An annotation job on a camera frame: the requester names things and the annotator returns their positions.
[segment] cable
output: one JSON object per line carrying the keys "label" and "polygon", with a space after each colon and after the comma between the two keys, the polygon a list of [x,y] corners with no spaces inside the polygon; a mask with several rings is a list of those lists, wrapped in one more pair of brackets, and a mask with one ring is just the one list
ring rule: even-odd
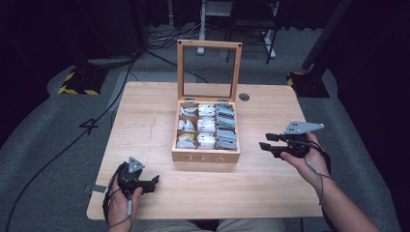
{"label": "cable", "polygon": [[131,230],[132,230],[132,219],[131,219],[130,216],[128,216],[128,217],[126,217],[125,219],[123,219],[123,220],[121,220],[121,221],[119,221],[119,222],[117,222],[117,223],[115,223],[115,224],[109,226],[107,231],[109,231],[110,229],[112,229],[112,227],[117,226],[117,225],[123,223],[123,222],[126,221],[127,219],[130,219],[130,221],[131,221],[131,228],[130,228],[130,230],[129,230],[129,231],[131,231]]}
{"label": "cable", "polygon": [[301,223],[301,232],[304,232],[304,231],[305,231],[305,228],[304,228],[304,219],[303,219],[303,218],[299,218],[299,222]]}
{"label": "cable", "polygon": [[[155,54],[155,53],[153,53],[153,52],[151,52],[151,51],[149,51],[149,50],[147,50],[147,49],[145,49],[145,52],[146,52],[147,54],[151,55],[151,56],[154,56],[154,57],[156,57],[156,58],[159,58],[159,59],[163,60],[164,62],[166,62],[166,63],[168,63],[168,64],[170,64],[170,65],[172,65],[172,66],[174,66],[174,67],[178,67],[177,64],[172,63],[172,62],[168,61],[167,59],[165,59],[165,58],[163,58],[163,57],[160,57],[159,55],[157,55],[157,54]],[[192,74],[192,75],[198,77],[199,79],[203,80],[205,83],[209,83],[208,80],[206,80],[204,77],[202,77],[202,76],[200,76],[200,75],[197,75],[197,74],[195,74],[195,73],[193,73],[193,72],[190,72],[190,71],[187,71],[187,70],[185,70],[185,72],[187,72],[187,73],[189,73],[189,74]]]}
{"label": "cable", "polygon": [[114,113],[118,109],[118,106],[115,107],[111,112],[111,128],[114,126]]}
{"label": "cable", "polygon": [[138,81],[138,77],[136,77],[136,75],[133,72],[130,72],[131,75],[133,75],[133,77],[135,77],[135,80]]}
{"label": "cable", "polygon": [[112,62],[108,64],[93,64],[88,62],[90,65],[92,65],[96,69],[115,69],[115,68],[120,68],[126,65],[129,65],[132,62],[132,57],[130,57],[129,60],[125,61],[118,61],[118,62]]}
{"label": "cable", "polygon": [[[129,75],[129,72],[131,70],[131,67],[133,66],[133,64],[135,63],[136,59],[139,56],[139,50],[136,52],[137,55],[134,56],[134,59],[132,61],[132,63],[129,65],[127,74],[126,74],[126,78],[124,80],[124,83],[121,87],[121,90],[124,89],[125,84],[127,83],[127,77]],[[27,188],[33,183],[33,181],[51,164],[53,163],[55,160],[57,160],[59,157],[61,157],[61,155],[63,155],[67,150],[69,150],[85,133],[88,132],[89,129],[91,129],[94,125],[97,124],[97,122],[99,122],[99,120],[106,114],[106,112],[108,112],[108,110],[112,107],[112,105],[114,105],[114,103],[118,100],[118,98],[121,95],[121,92],[119,92],[119,94],[117,95],[117,97],[115,98],[115,100],[111,103],[111,105],[95,120],[91,123],[90,127],[86,130],[84,130],[72,143],[70,143],[67,147],[65,147],[60,153],[58,153],[54,158],[52,158],[49,162],[47,162],[31,179],[30,181],[24,186],[24,188],[21,190],[21,192],[18,194],[17,199],[15,200],[12,209],[9,212],[9,217],[6,223],[6,229],[5,231],[8,232],[9,228],[10,228],[10,224],[12,222],[12,218],[13,218],[13,214],[15,212],[15,207],[18,203],[18,201],[20,200],[21,196],[24,194],[24,192],[27,190]]]}
{"label": "cable", "polygon": [[218,69],[218,68],[205,68],[205,69],[197,69],[197,70],[192,70],[192,69],[186,69],[186,71],[207,71],[207,70],[217,70],[217,71],[220,71],[220,72],[222,72],[222,73],[225,73],[227,76],[228,76],[228,79],[229,80],[232,80],[232,76],[228,73],[228,72],[226,72],[226,71],[224,71],[224,70],[222,70],[222,69]]}
{"label": "cable", "polygon": [[[205,22],[211,18],[211,16],[207,17],[205,19]],[[172,32],[174,32],[174,30],[172,30],[167,36],[165,37],[159,37],[159,38],[154,38],[152,40],[150,40],[150,42],[158,42],[158,41],[164,41],[162,43],[162,45],[152,45],[149,44],[149,48],[152,49],[162,49],[162,48],[169,48],[171,46],[173,46],[174,44],[176,44],[177,40],[179,39],[184,39],[184,38],[191,38],[191,37],[195,37],[195,36],[199,36],[199,34],[195,34],[195,35],[190,35],[191,32],[195,31],[195,29],[197,29],[199,26],[201,26],[202,23],[199,23],[197,25],[195,25],[194,27],[192,27],[191,29],[188,29],[188,32],[185,35],[182,35],[182,29],[179,30],[179,33],[177,33],[176,35],[172,35]]]}
{"label": "cable", "polygon": [[103,38],[100,36],[99,32],[97,31],[96,27],[93,25],[93,23],[91,22],[90,17],[87,15],[87,13],[85,12],[84,8],[81,6],[81,4],[78,2],[78,0],[75,0],[77,6],[81,9],[82,14],[87,18],[88,23],[90,24],[91,28],[93,29],[94,33],[96,34],[97,38],[99,38],[100,42],[110,51],[112,51],[113,53],[117,54],[117,55],[133,55],[133,54],[129,54],[129,53],[120,53],[117,52],[117,50],[121,50],[121,49],[112,49],[108,44],[106,44],[106,42],[103,40]]}
{"label": "cable", "polygon": [[307,160],[306,157],[304,157],[304,160],[305,160],[307,166],[309,166],[310,169],[311,169],[314,173],[316,173],[317,175],[320,176],[320,186],[321,186],[322,189],[321,189],[321,191],[320,191],[319,205],[322,205],[322,199],[323,199],[323,194],[324,194],[324,190],[323,190],[323,178],[324,178],[324,177],[325,177],[325,178],[329,178],[329,179],[333,180],[334,182],[335,182],[335,179],[334,179],[333,177],[331,177],[331,176],[328,176],[328,175],[325,175],[325,174],[321,173],[320,170],[317,169],[315,166],[313,166],[313,164],[311,164],[311,163]]}

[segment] hand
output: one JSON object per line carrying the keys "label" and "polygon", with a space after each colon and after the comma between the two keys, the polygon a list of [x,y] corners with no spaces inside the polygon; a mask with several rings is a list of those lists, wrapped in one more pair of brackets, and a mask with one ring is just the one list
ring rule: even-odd
{"label": "hand", "polygon": [[[307,140],[319,144],[316,135],[314,135],[313,133],[307,133]],[[282,152],[280,156],[284,160],[289,162],[292,166],[294,166],[298,170],[299,174],[301,174],[301,176],[314,187],[316,192],[320,192],[322,190],[322,177],[317,175],[317,173],[315,173],[307,164],[307,161],[310,162],[320,171],[320,173],[329,176],[329,171],[326,166],[325,159],[316,149],[310,148],[305,159],[295,158],[286,152]]]}
{"label": "hand", "polygon": [[136,221],[136,209],[138,206],[139,198],[142,194],[142,188],[137,188],[132,195],[132,215],[128,218],[128,205],[129,200],[120,190],[118,186],[118,176],[112,183],[111,197],[109,199],[108,209],[108,225],[110,232],[113,231],[130,231],[132,224]]}

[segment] gray floor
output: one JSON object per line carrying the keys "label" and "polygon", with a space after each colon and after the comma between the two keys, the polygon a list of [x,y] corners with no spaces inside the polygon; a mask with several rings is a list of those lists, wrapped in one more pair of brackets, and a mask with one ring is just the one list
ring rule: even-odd
{"label": "gray floor", "polygon": [[[269,65],[265,64],[266,53],[261,46],[245,45],[239,82],[285,85],[287,73],[302,70],[301,65],[320,32],[280,31],[275,46],[277,58]],[[222,40],[223,32],[210,30],[207,36],[210,40]],[[244,38],[247,39],[255,41],[257,36]],[[151,51],[176,63],[175,46]],[[190,57],[199,59],[196,54]],[[215,58],[212,52],[205,51],[200,59],[207,57]],[[197,68],[209,68],[209,64],[198,62]],[[97,119],[106,110],[112,96],[118,93],[118,83],[122,83],[127,70],[127,67],[110,70],[99,96],[58,94],[71,68],[67,67],[50,80],[49,99],[27,116],[0,151],[0,227],[5,227],[9,211],[24,185],[83,132],[78,127],[80,124]],[[197,71],[197,74],[207,78],[218,72]],[[146,53],[135,62],[132,73],[135,76],[131,75],[131,80],[176,81],[173,77],[176,77],[175,67]],[[337,99],[337,84],[332,74],[326,72],[323,80],[331,95],[329,99],[299,99],[299,103],[308,122],[326,126],[316,134],[333,159],[333,176],[382,231],[399,231],[389,190]],[[115,111],[111,109],[101,117],[98,128],[78,139],[35,179],[15,207],[10,231],[106,229],[104,221],[86,217],[89,194],[84,188],[93,185],[97,178],[113,120]],[[322,217],[304,218],[304,224],[305,231],[329,231]],[[288,218],[286,226],[288,231],[300,231],[297,218]]]}

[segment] person's left hand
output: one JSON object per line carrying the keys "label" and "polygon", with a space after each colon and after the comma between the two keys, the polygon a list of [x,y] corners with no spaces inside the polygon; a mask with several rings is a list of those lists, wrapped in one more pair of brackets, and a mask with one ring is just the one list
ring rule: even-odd
{"label": "person's left hand", "polygon": [[118,186],[118,176],[112,183],[111,197],[109,199],[108,206],[108,225],[110,227],[109,231],[130,231],[132,224],[136,221],[136,209],[138,206],[139,198],[142,194],[142,188],[137,188],[132,195],[132,214],[131,218],[128,218],[128,202],[129,200],[119,190]]}

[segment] leg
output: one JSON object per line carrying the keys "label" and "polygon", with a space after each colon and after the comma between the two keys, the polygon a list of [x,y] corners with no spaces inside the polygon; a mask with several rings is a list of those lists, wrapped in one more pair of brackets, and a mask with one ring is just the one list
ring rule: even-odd
{"label": "leg", "polygon": [[222,219],[217,232],[239,231],[272,231],[285,232],[286,227],[280,218],[248,218],[248,219]]}
{"label": "leg", "polygon": [[132,232],[212,232],[201,230],[185,219],[142,219],[132,226]]}

